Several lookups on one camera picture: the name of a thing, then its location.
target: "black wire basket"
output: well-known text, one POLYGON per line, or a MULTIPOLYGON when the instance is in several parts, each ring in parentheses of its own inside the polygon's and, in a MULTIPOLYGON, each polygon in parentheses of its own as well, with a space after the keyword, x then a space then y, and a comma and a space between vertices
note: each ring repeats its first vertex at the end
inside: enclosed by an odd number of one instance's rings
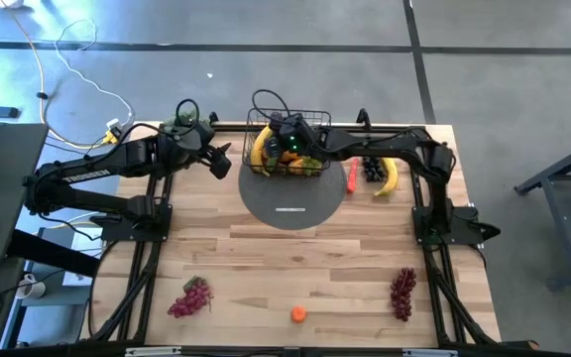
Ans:
MULTIPOLYGON (((302 165, 301 167, 296 168, 277 164, 275 167, 268 169, 264 160, 262 160, 261 165, 253 165, 251 163, 253 145, 255 144, 255 140, 257 140, 259 134, 270 122, 270 119, 266 118, 260 113, 260 111, 267 115, 271 115, 273 112, 278 112, 282 114, 283 117, 287 117, 287 112, 284 109, 259 108, 258 110, 258 108, 253 108, 248 111, 246 132, 244 134, 244 155, 242 156, 242 163, 245 166, 251 168, 256 173, 261 173, 263 169, 270 172, 270 174, 298 175, 303 177, 320 176, 322 172, 329 168, 329 161, 321 163, 320 166, 302 165)), ((332 125, 332 116, 326 111, 291 109, 289 112, 291 115, 300 113, 312 129, 317 129, 319 127, 331 127, 332 125)))

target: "small orange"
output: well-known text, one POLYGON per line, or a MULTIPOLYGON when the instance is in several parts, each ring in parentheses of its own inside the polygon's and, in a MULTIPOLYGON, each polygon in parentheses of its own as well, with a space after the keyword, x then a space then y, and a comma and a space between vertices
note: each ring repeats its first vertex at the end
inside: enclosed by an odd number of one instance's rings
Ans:
POLYGON ((307 311, 305 311, 305 307, 303 306, 295 306, 292 308, 291 312, 292 321, 296 323, 302 323, 305 321, 305 317, 307 316, 307 311))

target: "grape bunch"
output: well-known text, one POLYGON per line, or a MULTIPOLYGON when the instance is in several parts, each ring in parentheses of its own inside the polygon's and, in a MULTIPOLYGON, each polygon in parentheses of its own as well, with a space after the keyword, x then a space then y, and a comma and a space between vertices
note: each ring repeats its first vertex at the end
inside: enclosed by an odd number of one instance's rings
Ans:
POLYGON ((415 287, 415 271, 413 268, 402 268, 392 283, 392 307, 394 316, 404 322, 411 316, 411 291, 415 287))
POLYGON ((193 277, 184 285, 184 297, 175 299, 167 313, 175 318, 192 315, 198 312, 203 306, 210 304, 213 296, 210 294, 210 286, 206 280, 200 277, 193 277))
POLYGON ((363 173, 367 176, 367 182, 382 182, 385 180, 385 171, 381 166, 379 158, 364 157, 363 173))

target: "red grape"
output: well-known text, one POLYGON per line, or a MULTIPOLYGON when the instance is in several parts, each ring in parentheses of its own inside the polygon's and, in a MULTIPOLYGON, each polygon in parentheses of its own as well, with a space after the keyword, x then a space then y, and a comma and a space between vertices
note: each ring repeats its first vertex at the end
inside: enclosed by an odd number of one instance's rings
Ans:
POLYGON ((410 297, 411 291, 415 287, 415 272, 412 268, 404 267, 400 269, 398 276, 392 281, 390 289, 392 293, 393 315, 402 321, 408 321, 411 316, 410 297))
POLYGON ((192 315, 210 302, 210 286, 200 277, 190 279, 182 287, 182 290, 185 296, 176 298, 167 311, 168 314, 172 314, 175 318, 192 315))

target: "yellow banana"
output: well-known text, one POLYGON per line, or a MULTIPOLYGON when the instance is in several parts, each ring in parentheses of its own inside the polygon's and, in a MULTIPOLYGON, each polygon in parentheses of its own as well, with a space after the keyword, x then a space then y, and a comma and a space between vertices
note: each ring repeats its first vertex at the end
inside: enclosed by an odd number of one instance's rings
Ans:
POLYGON ((396 188, 396 184, 398 184, 398 169, 396 169, 394 159, 381 158, 381 161, 383 162, 383 167, 387 172, 387 182, 385 182, 385 185, 381 190, 374 193, 374 196, 389 195, 392 193, 394 188, 396 188))
POLYGON ((250 164, 252 165, 253 171, 256 173, 264 173, 264 175, 269 176, 270 173, 264 169, 264 163, 262 162, 262 150, 264 150, 264 143, 266 139, 270 138, 273 131, 270 130, 268 125, 262 130, 262 132, 255 139, 255 144, 253 144, 253 149, 250 152, 250 164))

